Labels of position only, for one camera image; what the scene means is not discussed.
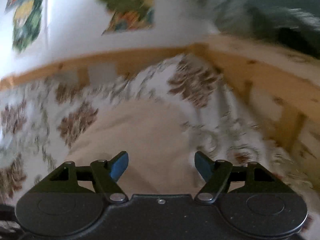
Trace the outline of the beige garment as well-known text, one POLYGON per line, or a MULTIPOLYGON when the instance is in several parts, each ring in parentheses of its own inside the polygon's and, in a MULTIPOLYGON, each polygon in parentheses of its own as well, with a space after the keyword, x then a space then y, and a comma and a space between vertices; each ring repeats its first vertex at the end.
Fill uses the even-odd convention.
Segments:
POLYGON ((130 100, 101 109, 97 119, 78 137, 68 161, 87 166, 126 151, 129 165, 118 181, 133 194, 196 194, 204 181, 194 165, 201 151, 226 159, 223 140, 211 131, 189 124, 176 106, 152 100, 130 100))

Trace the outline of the teal clothes pile in bag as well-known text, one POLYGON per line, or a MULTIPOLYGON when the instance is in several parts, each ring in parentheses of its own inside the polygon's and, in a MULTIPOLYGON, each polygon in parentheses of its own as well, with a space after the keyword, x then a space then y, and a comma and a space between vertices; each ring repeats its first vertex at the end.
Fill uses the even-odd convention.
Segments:
POLYGON ((319 58, 319 0, 188 0, 221 33, 281 44, 319 58))

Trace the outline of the floral patterned bedspread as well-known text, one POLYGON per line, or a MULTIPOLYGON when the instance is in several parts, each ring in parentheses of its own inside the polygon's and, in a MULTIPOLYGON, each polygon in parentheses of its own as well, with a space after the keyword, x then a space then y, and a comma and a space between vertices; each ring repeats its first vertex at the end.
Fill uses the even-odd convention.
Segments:
POLYGON ((130 100, 178 107, 192 126, 218 135, 235 166, 257 161, 302 196, 308 218, 302 235, 319 235, 319 198, 308 178, 281 148, 260 133, 255 118, 207 63, 178 55, 149 66, 134 78, 80 87, 56 78, 1 92, 1 203, 21 196, 67 161, 75 141, 101 109, 130 100))

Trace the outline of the wooden bed frame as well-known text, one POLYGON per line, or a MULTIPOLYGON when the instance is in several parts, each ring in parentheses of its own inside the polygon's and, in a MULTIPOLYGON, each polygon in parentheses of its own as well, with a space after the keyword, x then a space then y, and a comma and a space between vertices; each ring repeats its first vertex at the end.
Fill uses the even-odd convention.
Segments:
POLYGON ((268 136, 296 158, 304 171, 319 179, 319 61, 280 46, 228 35, 209 35, 182 47, 109 49, 57 60, 1 79, 7 89, 41 77, 75 70, 81 85, 89 84, 89 67, 112 63, 116 73, 131 77, 164 58, 193 53, 221 70, 247 104, 258 109, 277 101, 281 116, 268 136))

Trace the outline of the green yellow wall poster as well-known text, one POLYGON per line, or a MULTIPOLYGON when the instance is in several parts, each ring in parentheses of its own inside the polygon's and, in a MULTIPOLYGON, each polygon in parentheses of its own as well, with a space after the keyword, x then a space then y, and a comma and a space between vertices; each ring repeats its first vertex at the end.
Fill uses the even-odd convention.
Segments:
POLYGON ((12 16, 12 50, 16 57, 36 54, 46 46, 47 0, 7 0, 12 16))

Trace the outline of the colourful landscape wall poster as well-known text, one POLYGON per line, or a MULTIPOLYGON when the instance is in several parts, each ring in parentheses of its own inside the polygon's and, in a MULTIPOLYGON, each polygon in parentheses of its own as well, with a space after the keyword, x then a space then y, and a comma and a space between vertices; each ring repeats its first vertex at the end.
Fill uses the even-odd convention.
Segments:
POLYGON ((154 26, 155 0, 99 0, 111 16, 103 34, 150 29, 154 26))

